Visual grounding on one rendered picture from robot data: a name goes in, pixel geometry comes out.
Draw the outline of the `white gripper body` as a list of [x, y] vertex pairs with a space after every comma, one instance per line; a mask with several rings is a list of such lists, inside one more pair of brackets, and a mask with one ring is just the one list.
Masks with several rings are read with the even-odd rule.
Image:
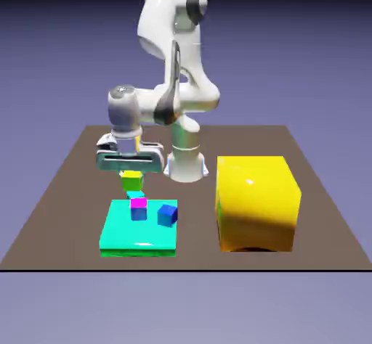
[[141, 171], [160, 173], [164, 170], [163, 145], [140, 142], [136, 152], [98, 150], [96, 166], [104, 171]]

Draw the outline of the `small yellow-green cube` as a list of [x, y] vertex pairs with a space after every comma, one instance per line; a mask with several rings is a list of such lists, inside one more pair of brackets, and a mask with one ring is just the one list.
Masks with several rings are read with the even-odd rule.
[[125, 192], [141, 191], [145, 175], [141, 171], [121, 171], [121, 183]]

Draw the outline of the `small magenta cube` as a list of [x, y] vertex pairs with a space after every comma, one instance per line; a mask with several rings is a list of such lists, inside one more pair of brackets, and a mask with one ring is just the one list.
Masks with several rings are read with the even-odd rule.
[[134, 197], [130, 199], [131, 219], [145, 221], [147, 219], [147, 198]]

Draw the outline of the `small blue cube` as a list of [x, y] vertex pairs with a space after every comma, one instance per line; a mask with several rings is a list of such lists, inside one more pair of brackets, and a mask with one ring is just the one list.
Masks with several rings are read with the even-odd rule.
[[177, 206], [163, 204], [158, 210], [157, 223], [159, 226], [173, 227], [178, 219]]

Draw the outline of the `large turquoise box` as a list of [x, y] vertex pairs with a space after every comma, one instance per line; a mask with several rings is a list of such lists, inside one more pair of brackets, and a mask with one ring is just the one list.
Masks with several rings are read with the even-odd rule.
[[163, 205], [177, 206], [176, 200], [148, 200], [147, 219], [131, 219], [129, 200], [112, 200], [100, 235], [102, 257], [174, 257], [177, 249], [177, 222], [173, 227], [159, 226], [158, 210]]

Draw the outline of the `large yellow box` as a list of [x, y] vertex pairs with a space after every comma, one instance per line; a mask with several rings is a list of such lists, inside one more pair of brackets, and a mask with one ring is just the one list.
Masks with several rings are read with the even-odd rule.
[[283, 156], [219, 156], [215, 209], [221, 250], [292, 251], [301, 198]]

